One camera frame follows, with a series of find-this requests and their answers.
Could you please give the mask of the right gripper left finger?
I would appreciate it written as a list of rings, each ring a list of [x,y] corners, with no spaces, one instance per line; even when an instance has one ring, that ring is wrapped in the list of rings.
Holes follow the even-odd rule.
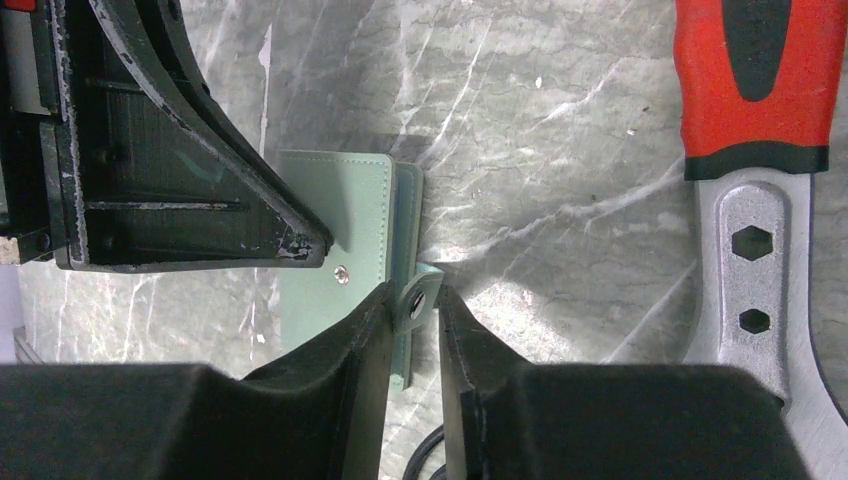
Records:
[[[5,479],[374,479],[393,290],[234,379],[206,364],[1,370]]]

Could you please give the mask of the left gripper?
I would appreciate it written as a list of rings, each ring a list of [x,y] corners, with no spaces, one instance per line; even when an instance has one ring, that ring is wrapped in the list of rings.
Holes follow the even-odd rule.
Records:
[[[2,263],[317,268],[332,243],[211,97],[178,2],[2,2]]]

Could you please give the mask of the green card holder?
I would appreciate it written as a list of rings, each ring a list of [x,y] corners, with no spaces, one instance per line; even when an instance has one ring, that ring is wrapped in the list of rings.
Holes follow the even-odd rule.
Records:
[[[417,260],[424,173],[387,154],[285,151],[281,176],[334,235],[317,269],[279,273],[280,340],[292,351],[349,314],[376,286],[395,285],[390,386],[408,388],[412,332],[444,278]]]

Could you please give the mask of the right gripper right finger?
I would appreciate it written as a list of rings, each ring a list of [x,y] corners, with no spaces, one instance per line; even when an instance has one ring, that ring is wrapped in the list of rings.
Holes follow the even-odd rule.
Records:
[[[775,399],[721,366],[535,364],[438,297],[451,479],[805,479]]]

